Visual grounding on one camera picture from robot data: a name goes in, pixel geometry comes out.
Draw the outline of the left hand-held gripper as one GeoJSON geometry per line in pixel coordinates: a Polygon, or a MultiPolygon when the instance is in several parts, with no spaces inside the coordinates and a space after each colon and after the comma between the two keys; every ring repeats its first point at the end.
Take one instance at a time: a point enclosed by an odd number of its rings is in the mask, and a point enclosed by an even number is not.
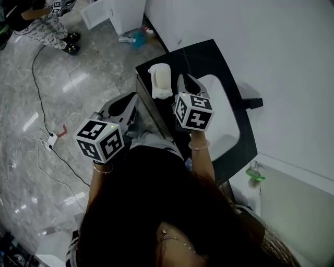
{"type": "Polygon", "coordinates": [[[135,122],[138,103],[137,92],[125,93],[86,118],[74,134],[82,154],[105,164],[119,153],[125,146],[123,137],[135,122]]]}

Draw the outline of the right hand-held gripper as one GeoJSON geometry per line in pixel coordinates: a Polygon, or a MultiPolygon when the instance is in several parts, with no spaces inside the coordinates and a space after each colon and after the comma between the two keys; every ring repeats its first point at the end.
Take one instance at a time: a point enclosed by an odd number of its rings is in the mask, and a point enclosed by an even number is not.
{"type": "Polygon", "coordinates": [[[206,131],[214,115],[205,86],[190,74],[180,74],[172,105],[177,131],[206,131]]]}

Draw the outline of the white soap dish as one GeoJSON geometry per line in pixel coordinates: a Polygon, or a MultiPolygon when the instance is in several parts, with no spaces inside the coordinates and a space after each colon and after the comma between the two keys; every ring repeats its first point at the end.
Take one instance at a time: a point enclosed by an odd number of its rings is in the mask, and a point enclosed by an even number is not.
{"type": "Polygon", "coordinates": [[[160,89],[160,88],[157,87],[155,72],[156,72],[156,69],[161,65],[168,65],[168,64],[165,64],[165,63],[154,64],[148,69],[148,73],[151,75],[151,85],[152,85],[151,96],[152,96],[152,98],[153,99],[165,100],[168,97],[172,96],[173,92],[172,92],[171,85],[167,90],[163,90],[163,89],[160,89]]]}

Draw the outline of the person's right forearm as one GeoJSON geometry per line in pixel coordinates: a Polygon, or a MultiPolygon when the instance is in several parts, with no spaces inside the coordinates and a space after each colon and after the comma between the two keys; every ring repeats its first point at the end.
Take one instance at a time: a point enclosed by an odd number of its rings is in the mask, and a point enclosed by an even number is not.
{"type": "Polygon", "coordinates": [[[192,170],[196,175],[214,181],[215,175],[208,150],[209,145],[203,131],[191,131],[191,141],[188,146],[192,151],[192,170]]]}

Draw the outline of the person's left forearm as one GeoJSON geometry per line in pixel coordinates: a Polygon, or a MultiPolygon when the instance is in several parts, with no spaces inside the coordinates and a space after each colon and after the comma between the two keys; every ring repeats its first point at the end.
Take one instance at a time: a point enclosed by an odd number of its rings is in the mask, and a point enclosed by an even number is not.
{"type": "Polygon", "coordinates": [[[113,170],[113,165],[111,162],[107,164],[100,164],[93,161],[93,175],[88,195],[88,205],[93,202],[94,198],[98,195],[104,180],[109,176],[113,170]]]}

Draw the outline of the white sink basin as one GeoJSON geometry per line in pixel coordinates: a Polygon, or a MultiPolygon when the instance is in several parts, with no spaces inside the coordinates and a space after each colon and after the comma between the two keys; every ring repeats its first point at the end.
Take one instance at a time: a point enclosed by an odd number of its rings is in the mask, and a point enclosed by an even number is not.
{"type": "Polygon", "coordinates": [[[199,81],[206,87],[214,111],[205,133],[210,142],[209,154],[214,161],[237,144],[240,130],[220,80],[214,75],[206,75],[199,78],[199,81]]]}

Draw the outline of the person's grey trousers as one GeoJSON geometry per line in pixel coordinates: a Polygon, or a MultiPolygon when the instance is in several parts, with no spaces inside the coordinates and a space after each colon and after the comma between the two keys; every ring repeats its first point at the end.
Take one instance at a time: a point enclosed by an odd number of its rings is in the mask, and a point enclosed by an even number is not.
{"type": "Polygon", "coordinates": [[[134,138],[132,140],[132,143],[130,145],[130,149],[133,149],[137,146],[146,146],[146,147],[152,147],[157,149],[162,149],[169,151],[177,156],[179,156],[182,160],[184,159],[177,148],[176,145],[173,144],[173,142],[168,141],[162,137],[159,137],[158,135],[150,132],[143,132],[141,136],[138,136],[137,138],[134,138]]]}

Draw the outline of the person's black top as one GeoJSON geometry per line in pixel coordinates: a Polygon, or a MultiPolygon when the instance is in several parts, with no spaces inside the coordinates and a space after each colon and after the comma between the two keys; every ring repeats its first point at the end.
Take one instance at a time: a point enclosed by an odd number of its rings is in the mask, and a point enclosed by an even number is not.
{"type": "Polygon", "coordinates": [[[191,174],[184,161],[166,150],[139,145],[116,165],[112,188],[119,193],[157,199],[185,188],[191,174]]]}

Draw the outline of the black faucet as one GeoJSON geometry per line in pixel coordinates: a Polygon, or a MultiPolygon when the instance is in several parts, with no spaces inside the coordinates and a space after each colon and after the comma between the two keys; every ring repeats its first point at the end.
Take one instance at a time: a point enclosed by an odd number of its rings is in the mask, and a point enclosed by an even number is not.
{"type": "Polygon", "coordinates": [[[240,107],[247,110],[254,110],[263,106],[262,98],[248,98],[242,99],[240,102],[240,107]]]}

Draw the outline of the white cabinet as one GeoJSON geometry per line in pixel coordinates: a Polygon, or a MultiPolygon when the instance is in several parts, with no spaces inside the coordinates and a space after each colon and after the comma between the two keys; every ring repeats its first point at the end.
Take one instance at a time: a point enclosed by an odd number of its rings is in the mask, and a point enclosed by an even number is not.
{"type": "Polygon", "coordinates": [[[141,28],[145,5],[146,0],[97,0],[80,13],[89,30],[109,20],[115,32],[123,35],[141,28]]]}

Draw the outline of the dark cluttered shelf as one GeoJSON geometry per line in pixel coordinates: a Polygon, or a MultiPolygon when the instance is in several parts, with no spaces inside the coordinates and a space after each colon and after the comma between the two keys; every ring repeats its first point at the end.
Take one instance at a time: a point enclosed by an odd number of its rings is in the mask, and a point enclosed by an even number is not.
{"type": "Polygon", "coordinates": [[[40,262],[6,231],[0,234],[0,265],[3,267],[39,267],[40,262]]]}

